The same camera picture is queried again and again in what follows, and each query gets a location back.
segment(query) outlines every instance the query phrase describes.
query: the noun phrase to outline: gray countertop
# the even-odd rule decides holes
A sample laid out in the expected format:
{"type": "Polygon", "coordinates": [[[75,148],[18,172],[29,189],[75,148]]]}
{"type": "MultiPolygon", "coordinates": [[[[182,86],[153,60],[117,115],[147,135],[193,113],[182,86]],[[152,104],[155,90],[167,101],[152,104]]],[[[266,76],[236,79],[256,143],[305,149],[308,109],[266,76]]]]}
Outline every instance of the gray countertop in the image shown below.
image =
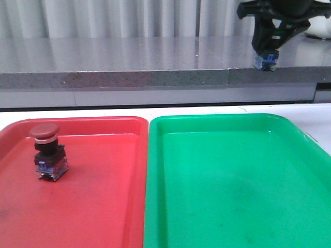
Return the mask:
{"type": "Polygon", "coordinates": [[[262,72],[251,38],[2,39],[0,90],[331,81],[331,41],[299,35],[280,49],[276,71],[262,72]]]}

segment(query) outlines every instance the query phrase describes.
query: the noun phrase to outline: white curtain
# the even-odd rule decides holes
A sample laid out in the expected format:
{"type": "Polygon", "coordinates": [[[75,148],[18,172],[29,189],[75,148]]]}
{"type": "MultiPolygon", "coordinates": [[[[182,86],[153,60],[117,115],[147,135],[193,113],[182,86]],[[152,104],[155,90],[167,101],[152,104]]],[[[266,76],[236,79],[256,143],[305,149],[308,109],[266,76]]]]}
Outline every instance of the white curtain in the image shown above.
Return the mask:
{"type": "Polygon", "coordinates": [[[0,0],[1,38],[252,35],[239,0],[0,0]]]}

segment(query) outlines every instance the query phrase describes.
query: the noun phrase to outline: black robotic arm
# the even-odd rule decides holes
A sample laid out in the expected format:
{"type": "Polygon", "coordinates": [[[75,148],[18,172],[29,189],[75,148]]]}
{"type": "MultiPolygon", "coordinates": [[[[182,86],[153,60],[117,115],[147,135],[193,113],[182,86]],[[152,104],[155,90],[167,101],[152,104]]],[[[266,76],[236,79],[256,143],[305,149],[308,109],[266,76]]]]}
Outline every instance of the black robotic arm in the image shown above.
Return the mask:
{"type": "Polygon", "coordinates": [[[331,4],[315,0],[257,0],[240,3],[240,19],[255,17],[252,46],[257,53],[254,66],[259,70],[274,71],[278,49],[289,39],[307,30],[308,19],[331,15],[331,4]],[[280,20],[276,27],[273,19],[280,20]]]}

